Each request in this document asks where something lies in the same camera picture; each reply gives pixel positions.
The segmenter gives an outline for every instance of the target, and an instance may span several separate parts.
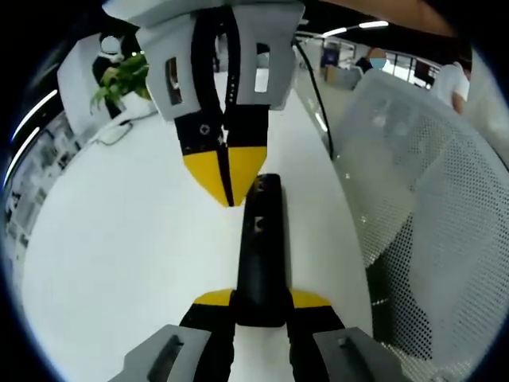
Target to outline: person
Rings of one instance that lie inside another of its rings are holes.
[[[458,114],[463,114],[470,88],[471,67],[466,60],[442,66],[429,93],[452,107]]]
[[[363,71],[364,74],[368,70],[373,69],[373,64],[371,62],[372,59],[387,59],[387,56],[383,50],[380,48],[369,48],[366,55],[363,57],[360,57],[357,62],[355,63],[355,66],[359,67],[360,70]]]
[[[406,28],[446,37],[456,31],[424,0],[323,0]],[[472,79],[463,116],[509,168],[509,110],[490,69],[474,49]]]
[[[371,53],[373,52],[374,48],[369,48],[365,56],[360,57],[357,62],[355,63],[355,66],[358,66],[360,70],[363,71],[364,74],[370,69],[373,69],[373,65],[371,65],[371,62],[369,62],[369,57]]]
[[[121,41],[114,36],[108,36],[103,33],[99,37],[101,49],[97,54],[94,64],[92,64],[92,73],[94,74],[95,81],[100,86],[103,74],[108,68],[117,68],[120,62],[124,59],[122,55]],[[113,119],[121,113],[119,107],[109,99],[105,99],[106,109],[108,114]]]

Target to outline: white table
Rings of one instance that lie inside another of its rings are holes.
[[[294,91],[270,113],[262,171],[279,173],[286,190],[293,287],[328,298],[346,326],[371,334],[350,210]],[[33,332],[65,380],[109,380],[196,297],[235,287],[242,218],[243,207],[223,208],[192,179],[174,125],[159,115],[115,146],[88,147],[39,214],[22,287]],[[288,350],[286,328],[237,327],[230,381],[293,381]]]

